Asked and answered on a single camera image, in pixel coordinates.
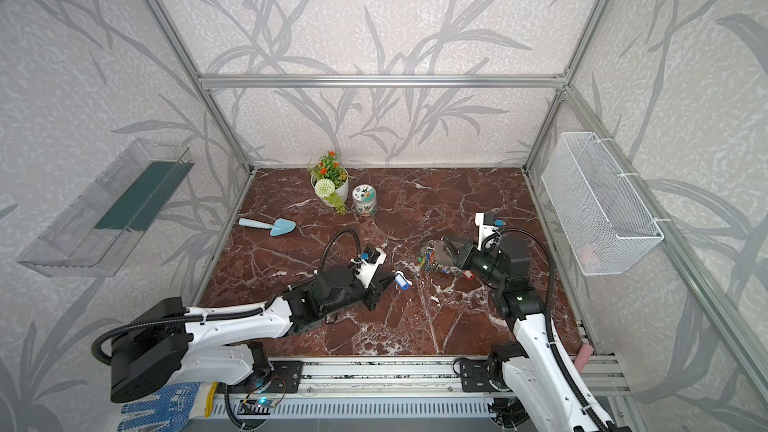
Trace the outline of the blue tagged key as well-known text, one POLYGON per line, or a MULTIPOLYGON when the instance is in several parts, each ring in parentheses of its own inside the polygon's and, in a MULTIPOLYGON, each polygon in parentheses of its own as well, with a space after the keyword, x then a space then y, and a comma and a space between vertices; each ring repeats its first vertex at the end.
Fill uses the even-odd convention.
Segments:
POLYGON ((413 283, 404 275, 402 271, 397 271, 394 277, 395 283, 400 290, 409 290, 413 283))

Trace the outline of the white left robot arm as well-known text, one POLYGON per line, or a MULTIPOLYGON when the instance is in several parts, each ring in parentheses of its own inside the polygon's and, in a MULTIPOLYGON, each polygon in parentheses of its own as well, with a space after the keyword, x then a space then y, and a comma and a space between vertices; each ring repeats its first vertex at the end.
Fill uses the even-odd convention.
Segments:
POLYGON ((382 248, 357 245, 355 251, 348 263, 321 265, 263 302, 201 308, 170 297, 102 333, 91 354, 111 371, 111 401, 137 401, 177 383, 238 385, 269 378, 273 367, 259 340, 311 332, 357 304, 373 311, 395 284, 382 248))

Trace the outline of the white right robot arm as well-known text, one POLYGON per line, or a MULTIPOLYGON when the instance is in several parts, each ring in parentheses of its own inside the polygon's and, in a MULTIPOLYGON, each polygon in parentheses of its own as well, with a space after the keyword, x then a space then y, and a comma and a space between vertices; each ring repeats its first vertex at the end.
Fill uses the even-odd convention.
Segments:
POLYGON ((546 295, 532 286, 529 244, 533 234, 501 229, 479 242, 446 236, 436 248, 438 261, 472 273, 492 291, 497 312, 515 341, 498 345, 484 362, 460 360, 475 388, 512 393, 488 410, 494 423, 515 430, 531 423, 539 431, 619 431, 581 378, 552 320, 555 285, 546 295))

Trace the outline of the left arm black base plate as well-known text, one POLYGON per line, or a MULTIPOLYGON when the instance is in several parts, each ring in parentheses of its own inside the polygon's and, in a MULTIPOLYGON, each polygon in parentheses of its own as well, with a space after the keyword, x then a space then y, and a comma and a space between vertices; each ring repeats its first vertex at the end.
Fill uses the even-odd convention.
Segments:
POLYGON ((299 360, 271 362, 257 366, 242 382, 233 386, 236 392, 295 394, 298 391, 304 363, 299 360))

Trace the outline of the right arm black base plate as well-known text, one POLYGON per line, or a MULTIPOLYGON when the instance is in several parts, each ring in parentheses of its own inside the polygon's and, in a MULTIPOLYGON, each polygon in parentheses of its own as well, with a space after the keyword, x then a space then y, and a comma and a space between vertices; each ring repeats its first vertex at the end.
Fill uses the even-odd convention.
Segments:
POLYGON ((492 358, 458 358, 454 361, 454 371, 459 376, 461 388, 466 393, 509 392, 510 388, 502 376, 501 363, 492 358))

